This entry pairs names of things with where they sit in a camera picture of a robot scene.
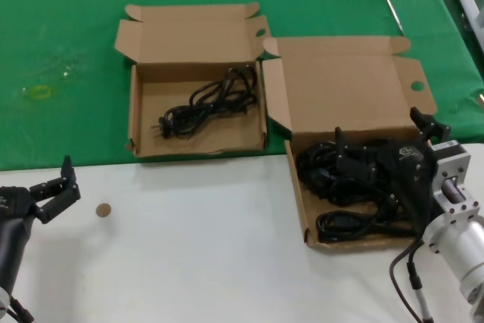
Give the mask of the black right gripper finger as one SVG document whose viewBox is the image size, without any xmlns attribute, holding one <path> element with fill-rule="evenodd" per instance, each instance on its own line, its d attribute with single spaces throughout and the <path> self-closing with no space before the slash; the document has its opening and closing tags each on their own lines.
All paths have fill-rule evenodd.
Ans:
<svg viewBox="0 0 484 323">
<path fill-rule="evenodd" d="M 340 127 L 335 128 L 337 172 L 351 178 L 375 178 L 378 148 L 352 146 Z"/>
<path fill-rule="evenodd" d="M 419 140 L 427 143 L 435 141 L 436 143 L 449 141 L 451 128 L 446 124 L 435 120 L 431 114 L 424 114 L 417 107 L 410 109 L 410 118 L 419 130 Z"/>
</svg>

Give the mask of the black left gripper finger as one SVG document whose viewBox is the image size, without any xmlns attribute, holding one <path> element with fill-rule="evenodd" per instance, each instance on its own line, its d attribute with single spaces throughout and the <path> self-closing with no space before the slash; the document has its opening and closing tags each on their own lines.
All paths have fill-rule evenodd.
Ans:
<svg viewBox="0 0 484 323">
<path fill-rule="evenodd" d="M 33 215 L 42 224 L 49 223 L 77 202 L 81 195 L 70 156 L 64 157 L 59 178 L 34 185 L 29 193 L 35 201 Z"/>
</svg>

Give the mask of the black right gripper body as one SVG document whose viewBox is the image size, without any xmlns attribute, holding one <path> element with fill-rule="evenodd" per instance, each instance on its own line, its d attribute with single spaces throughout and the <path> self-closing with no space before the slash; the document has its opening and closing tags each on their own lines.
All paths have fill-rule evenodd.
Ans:
<svg viewBox="0 0 484 323">
<path fill-rule="evenodd" d="M 432 209 L 431 175 L 423 151 L 415 143 L 389 141 L 379 147 L 377 161 L 417 235 L 422 235 Z"/>
</svg>

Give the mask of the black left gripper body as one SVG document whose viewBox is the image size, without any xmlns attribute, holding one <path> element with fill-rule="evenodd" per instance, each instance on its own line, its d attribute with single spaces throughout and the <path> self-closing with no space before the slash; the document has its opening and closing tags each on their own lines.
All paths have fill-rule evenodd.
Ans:
<svg viewBox="0 0 484 323">
<path fill-rule="evenodd" d="M 1 187 L 1 288 L 13 290 L 30 238 L 36 199 L 30 188 Z"/>
</svg>

